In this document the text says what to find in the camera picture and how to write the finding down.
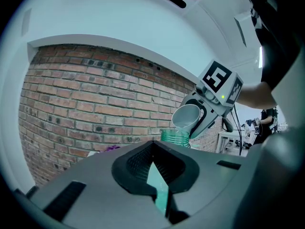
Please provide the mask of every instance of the person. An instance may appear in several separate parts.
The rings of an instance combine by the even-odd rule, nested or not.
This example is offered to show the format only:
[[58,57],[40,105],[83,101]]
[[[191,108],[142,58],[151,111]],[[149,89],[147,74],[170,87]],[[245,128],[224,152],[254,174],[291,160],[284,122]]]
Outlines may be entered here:
[[236,101],[251,108],[277,106],[271,92],[288,72],[300,50],[295,30],[302,30],[301,23],[296,23],[296,28],[291,27],[291,22],[298,18],[295,16],[299,11],[298,4],[290,0],[272,1],[250,0],[252,21],[263,51],[263,71],[261,82],[254,86],[243,85]]
[[256,123],[260,126],[260,133],[257,135],[254,144],[263,143],[264,140],[272,134],[272,125],[277,118],[277,109],[271,108],[262,111],[261,120]]

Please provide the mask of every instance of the clear plastic cup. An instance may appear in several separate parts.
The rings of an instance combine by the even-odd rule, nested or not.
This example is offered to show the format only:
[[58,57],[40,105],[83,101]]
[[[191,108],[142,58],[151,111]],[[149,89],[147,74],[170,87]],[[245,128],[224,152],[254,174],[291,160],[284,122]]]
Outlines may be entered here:
[[161,141],[189,147],[189,133],[179,129],[164,129],[161,133]]

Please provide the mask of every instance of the white ceiling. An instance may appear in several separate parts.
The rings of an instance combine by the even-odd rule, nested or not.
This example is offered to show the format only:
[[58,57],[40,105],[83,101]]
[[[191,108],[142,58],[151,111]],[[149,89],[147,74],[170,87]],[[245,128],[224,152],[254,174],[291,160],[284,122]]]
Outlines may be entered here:
[[[187,4],[185,9],[168,0],[152,1],[183,17],[206,41],[219,62],[235,70],[257,71],[257,40],[247,43],[246,47],[234,19],[234,16],[250,11],[249,0],[184,0]],[[254,34],[253,25],[249,27],[248,31]]]

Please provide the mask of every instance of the black slot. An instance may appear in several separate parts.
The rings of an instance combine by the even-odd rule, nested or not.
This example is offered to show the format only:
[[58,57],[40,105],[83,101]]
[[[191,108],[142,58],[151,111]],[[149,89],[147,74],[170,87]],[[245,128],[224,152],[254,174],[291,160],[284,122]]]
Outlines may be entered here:
[[81,182],[71,182],[43,211],[53,219],[62,221],[85,186]]
[[242,166],[240,164],[236,164],[236,163],[232,163],[232,162],[228,162],[228,161],[224,161],[224,160],[218,161],[217,164],[220,165],[220,166],[224,166],[224,167],[227,167],[227,168],[234,169],[234,170],[239,170],[240,166]]

